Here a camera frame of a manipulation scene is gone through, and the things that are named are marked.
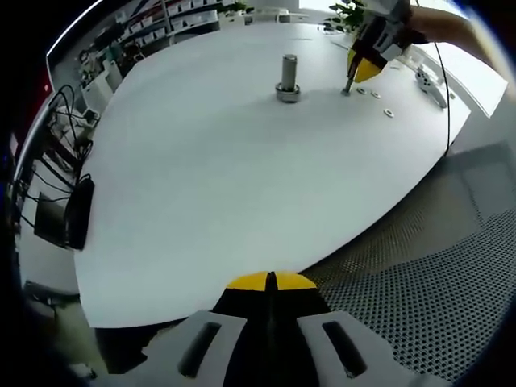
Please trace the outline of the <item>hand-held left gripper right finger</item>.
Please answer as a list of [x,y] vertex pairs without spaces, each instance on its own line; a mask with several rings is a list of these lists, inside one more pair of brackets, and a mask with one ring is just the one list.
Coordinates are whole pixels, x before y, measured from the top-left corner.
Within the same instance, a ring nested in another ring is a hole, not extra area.
[[345,311],[297,318],[321,386],[442,386],[400,365],[390,344]]

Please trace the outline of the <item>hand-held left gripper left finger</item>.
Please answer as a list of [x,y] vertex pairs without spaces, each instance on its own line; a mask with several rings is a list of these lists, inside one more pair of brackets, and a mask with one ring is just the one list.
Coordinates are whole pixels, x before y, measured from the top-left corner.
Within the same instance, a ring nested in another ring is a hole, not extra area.
[[265,306],[268,272],[230,282],[213,310],[201,310],[162,335],[140,367],[142,386],[224,386],[239,360],[252,316]]

